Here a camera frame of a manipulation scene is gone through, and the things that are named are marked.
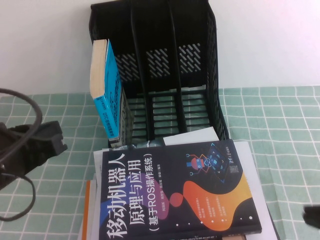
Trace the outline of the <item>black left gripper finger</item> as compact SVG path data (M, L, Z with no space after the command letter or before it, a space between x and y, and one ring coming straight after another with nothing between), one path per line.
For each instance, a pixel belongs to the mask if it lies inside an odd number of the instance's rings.
M33 136L35 152L41 157L56 157L68 149L57 120L42 123Z

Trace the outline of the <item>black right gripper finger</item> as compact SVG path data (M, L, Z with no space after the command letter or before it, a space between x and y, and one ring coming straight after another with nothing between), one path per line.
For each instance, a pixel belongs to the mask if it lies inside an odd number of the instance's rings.
M307 225L320 228L320 205L304 205L302 217Z

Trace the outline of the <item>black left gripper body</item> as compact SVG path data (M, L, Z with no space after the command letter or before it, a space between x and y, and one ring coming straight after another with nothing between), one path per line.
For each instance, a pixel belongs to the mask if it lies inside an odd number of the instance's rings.
M3 154L21 136L29 130L30 124L6 127L0 124L0 153ZM0 165L0 188L12 183L16 177L5 176L3 173L26 175L49 159L49 124L42 123L35 134L9 160Z

